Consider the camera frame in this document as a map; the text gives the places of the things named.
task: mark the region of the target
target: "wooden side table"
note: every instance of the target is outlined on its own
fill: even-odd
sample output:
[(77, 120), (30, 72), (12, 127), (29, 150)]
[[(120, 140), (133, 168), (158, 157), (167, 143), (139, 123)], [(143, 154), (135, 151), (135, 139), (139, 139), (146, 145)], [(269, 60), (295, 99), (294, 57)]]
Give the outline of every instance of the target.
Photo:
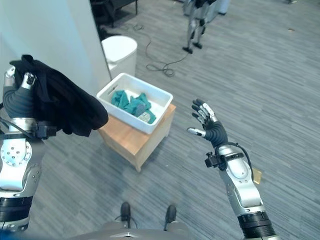
[(164, 137), (167, 137), (174, 119), (176, 106), (170, 104), (162, 120), (151, 134), (146, 134), (109, 115), (109, 121), (98, 131), (105, 143), (127, 159), (140, 172)]

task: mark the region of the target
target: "black connector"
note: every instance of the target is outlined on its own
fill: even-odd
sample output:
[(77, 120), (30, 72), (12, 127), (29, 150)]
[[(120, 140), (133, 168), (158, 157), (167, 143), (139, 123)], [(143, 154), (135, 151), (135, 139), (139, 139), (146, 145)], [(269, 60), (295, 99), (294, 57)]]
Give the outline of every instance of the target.
[(32, 131), (37, 139), (48, 139), (57, 135), (57, 127), (48, 121), (39, 121)]

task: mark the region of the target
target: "green towel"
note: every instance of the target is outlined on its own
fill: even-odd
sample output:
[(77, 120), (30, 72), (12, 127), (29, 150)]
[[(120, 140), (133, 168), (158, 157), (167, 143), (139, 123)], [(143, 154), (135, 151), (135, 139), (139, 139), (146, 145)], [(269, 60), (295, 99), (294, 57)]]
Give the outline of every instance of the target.
[(156, 116), (150, 111), (151, 103), (145, 93), (141, 93), (136, 98), (131, 96), (129, 102), (124, 90), (115, 91), (112, 95), (111, 103), (148, 124), (152, 124), (156, 120)]

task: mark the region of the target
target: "black cloth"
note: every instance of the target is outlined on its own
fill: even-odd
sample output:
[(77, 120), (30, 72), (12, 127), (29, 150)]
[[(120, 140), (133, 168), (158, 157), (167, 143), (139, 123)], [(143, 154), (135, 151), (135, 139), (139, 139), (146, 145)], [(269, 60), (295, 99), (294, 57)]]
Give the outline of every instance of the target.
[(66, 134), (86, 137), (91, 130), (108, 122), (104, 106), (61, 72), (34, 60), (31, 55), (23, 55), (21, 60), (10, 64), (15, 66), (17, 86), (21, 85), (26, 72), (37, 77), (33, 86), (33, 116), (38, 121), (50, 121), (58, 131), (62, 129)]
[(208, 2), (209, 5), (213, 4), (217, 0), (195, 0), (195, 7), (202, 8), (205, 2)]

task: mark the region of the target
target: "white trash can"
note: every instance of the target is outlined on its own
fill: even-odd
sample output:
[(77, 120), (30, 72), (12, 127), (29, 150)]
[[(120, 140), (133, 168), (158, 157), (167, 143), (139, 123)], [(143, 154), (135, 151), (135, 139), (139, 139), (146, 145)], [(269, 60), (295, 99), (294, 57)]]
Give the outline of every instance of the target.
[(110, 36), (101, 44), (112, 79), (120, 73), (136, 75), (138, 44), (133, 38), (122, 35)]

